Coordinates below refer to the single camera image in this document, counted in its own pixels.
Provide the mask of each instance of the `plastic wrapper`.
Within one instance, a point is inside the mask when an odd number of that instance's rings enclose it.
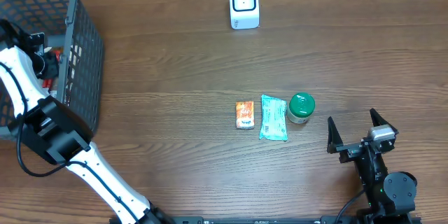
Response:
[[[238,101],[237,111],[237,129],[249,130],[255,127],[253,118],[253,101]]]
[[[285,122],[286,101],[262,95],[261,112],[262,124],[260,139],[288,140]]]

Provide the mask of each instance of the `green lid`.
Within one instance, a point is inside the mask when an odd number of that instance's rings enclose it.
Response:
[[[314,102],[314,98],[305,92],[295,94],[289,102],[289,111],[299,118],[310,116],[315,107],[316,103]]]

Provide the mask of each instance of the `white robotic arm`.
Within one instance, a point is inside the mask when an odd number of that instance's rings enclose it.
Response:
[[[8,67],[17,78],[27,100],[27,112],[32,113],[32,111],[38,109],[40,101],[44,99],[52,99],[52,97],[49,97],[48,92],[39,85],[36,75],[33,72],[32,61],[29,56],[19,47],[13,46],[4,48],[0,51],[0,62]],[[14,114],[15,117],[17,117],[24,112],[24,104],[18,91],[18,87],[10,73],[3,67],[0,67],[0,78],[10,95],[14,106]],[[46,127],[51,127],[51,125],[51,118],[45,119],[45,122],[41,123],[42,130]],[[73,139],[79,138],[79,136],[72,131],[69,134],[65,134],[68,137],[65,137],[64,140],[61,141],[68,141],[67,139],[70,138],[71,134],[73,135]],[[87,144],[88,147],[85,146],[86,148],[79,148],[78,152],[68,159],[68,162],[65,164],[66,168],[87,182],[93,190],[95,190],[98,195],[111,206],[119,217],[121,223],[136,223],[138,220],[144,218],[151,209],[149,201],[143,195],[140,195],[132,189],[120,175],[118,175],[110,164],[105,161],[95,143],[89,141]],[[67,159],[67,157],[63,157],[64,154],[58,153],[58,150],[56,150],[61,146],[63,146],[63,144],[56,145],[54,148],[49,148],[46,151],[46,154],[56,157],[54,159],[58,163],[62,163],[61,159],[57,159],[58,156]]]

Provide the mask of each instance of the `white device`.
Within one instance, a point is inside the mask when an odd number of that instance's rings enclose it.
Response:
[[[260,26],[258,0],[230,0],[230,25],[233,29],[252,29]]]

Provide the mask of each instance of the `teal snack wrapper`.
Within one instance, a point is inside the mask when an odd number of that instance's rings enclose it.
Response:
[[[262,95],[261,113],[262,124],[260,129],[260,139],[288,140],[285,122],[286,101]]]

